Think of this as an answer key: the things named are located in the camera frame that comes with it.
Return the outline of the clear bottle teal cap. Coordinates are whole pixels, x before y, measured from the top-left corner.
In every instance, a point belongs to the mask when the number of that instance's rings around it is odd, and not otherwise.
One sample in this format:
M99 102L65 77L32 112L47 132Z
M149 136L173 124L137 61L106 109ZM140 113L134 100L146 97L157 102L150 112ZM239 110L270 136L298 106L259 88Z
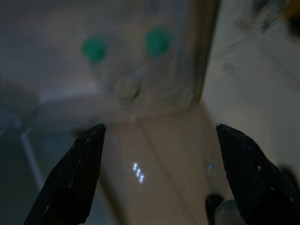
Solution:
M149 58L159 58L168 53L172 41L172 34L169 29L159 24L145 35L144 49Z
M81 54L92 70L106 70L110 56L109 39L97 35L88 37L82 43Z

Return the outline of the large silver fridge door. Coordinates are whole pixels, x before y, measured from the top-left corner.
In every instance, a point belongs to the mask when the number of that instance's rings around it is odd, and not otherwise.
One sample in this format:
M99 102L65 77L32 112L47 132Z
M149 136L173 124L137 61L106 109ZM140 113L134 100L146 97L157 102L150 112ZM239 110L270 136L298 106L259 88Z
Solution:
M161 114L200 95L220 0L0 0L0 109L39 126L80 126ZM149 58L147 32L172 34ZM107 69L84 40L106 36Z

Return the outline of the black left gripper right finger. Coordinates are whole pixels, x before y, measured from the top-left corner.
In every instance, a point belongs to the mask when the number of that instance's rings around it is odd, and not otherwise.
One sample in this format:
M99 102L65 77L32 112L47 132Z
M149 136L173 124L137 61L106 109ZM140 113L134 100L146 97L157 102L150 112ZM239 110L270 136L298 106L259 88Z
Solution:
M300 225L300 191L249 136L225 124L216 132L230 189L248 225Z

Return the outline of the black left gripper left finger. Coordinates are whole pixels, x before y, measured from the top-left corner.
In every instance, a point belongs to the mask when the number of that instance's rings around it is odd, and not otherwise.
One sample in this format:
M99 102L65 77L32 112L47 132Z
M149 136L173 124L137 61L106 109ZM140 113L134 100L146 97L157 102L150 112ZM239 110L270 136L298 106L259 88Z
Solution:
M89 217L106 126L84 131L51 170L23 225L80 225Z

